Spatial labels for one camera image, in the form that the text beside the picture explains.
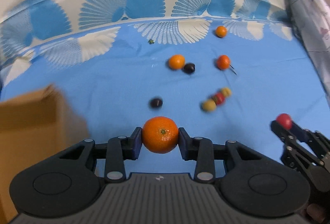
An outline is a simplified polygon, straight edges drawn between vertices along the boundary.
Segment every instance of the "yellow toy fruit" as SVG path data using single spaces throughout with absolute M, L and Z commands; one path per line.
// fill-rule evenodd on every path
M 228 87 L 222 88 L 221 93 L 225 96 L 225 98 L 231 96 L 231 90 Z
M 217 105 L 213 99 L 208 99 L 203 103 L 202 108 L 205 111 L 214 111 L 217 108 Z

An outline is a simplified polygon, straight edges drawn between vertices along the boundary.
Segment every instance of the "white feather pattern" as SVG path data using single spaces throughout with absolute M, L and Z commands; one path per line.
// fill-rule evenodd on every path
M 0 65 L 2 65 L 3 63 L 5 63 L 7 60 L 6 55 L 4 54 L 4 50 L 3 50 L 3 41 L 2 41 L 2 36 L 0 34 Z
M 256 21 L 224 20 L 227 30 L 244 39 L 258 41 L 263 37 L 263 24 Z
M 73 66 L 108 52 L 120 27 L 68 38 L 41 47 L 44 57 L 59 66 Z
M 278 37 L 281 37 L 285 40 L 292 41 L 292 28 L 285 26 L 281 23 L 270 23 L 270 30 L 276 34 Z
M 259 23 L 257 21 L 248 21 L 247 29 L 255 37 L 257 41 L 264 37 L 264 26 L 265 24 Z
M 4 86 L 9 84 L 11 81 L 16 79 L 22 73 L 27 71 L 27 69 L 31 66 L 31 63 L 28 59 L 25 58 L 17 58 L 14 63 L 11 65 L 8 75 L 4 79 Z
M 148 40 L 162 44 L 194 43 L 205 38 L 210 23 L 206 19 L 181 19 L 175 21 L 159 21 L 138 23 L 134 28 Z

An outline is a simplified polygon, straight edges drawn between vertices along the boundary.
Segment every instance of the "ribbed gray plate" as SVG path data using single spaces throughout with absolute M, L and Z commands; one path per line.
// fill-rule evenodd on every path
M 40 219 L 21 214 L 12 221 L 12 224 L 92 223 L 308 224 L 299 215 L 282 219 L 246 216 L 228 206 L 214 186 L 196 183 L 189 174 L 132 174 L 126 182 L 108 184 L 93 205 L 75 215 Z

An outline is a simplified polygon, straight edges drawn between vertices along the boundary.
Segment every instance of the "tangerine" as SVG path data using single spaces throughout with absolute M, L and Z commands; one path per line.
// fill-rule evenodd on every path
M 179 129 L 170 118 L 157 116 L 146 121 L 142 128 L 142 142 L 154 153 L 168 153 L 179 141 Z
M 222 55 L 217 60 L 217 67 L 221 70 L 226 70 L 230 67 L 230 58 L 226 55 Z
M 220 38 L 223 38 L 227 35 L 227 29 L 224 26 L 219 26 L 216 28 L 216 35 Z
M 169 61 L 168 65 L 173 70 L 180 70 L 184 67 L 185 59 L 183 55 L 174 55 Z

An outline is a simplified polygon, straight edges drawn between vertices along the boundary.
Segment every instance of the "cherry tomato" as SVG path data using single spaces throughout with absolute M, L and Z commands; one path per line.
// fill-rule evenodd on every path
M 279 116 L 277 116 L 276 121 L 286 130 L 290 130 L 292 127 L 292 119 L 289 114 L 280 114 Z

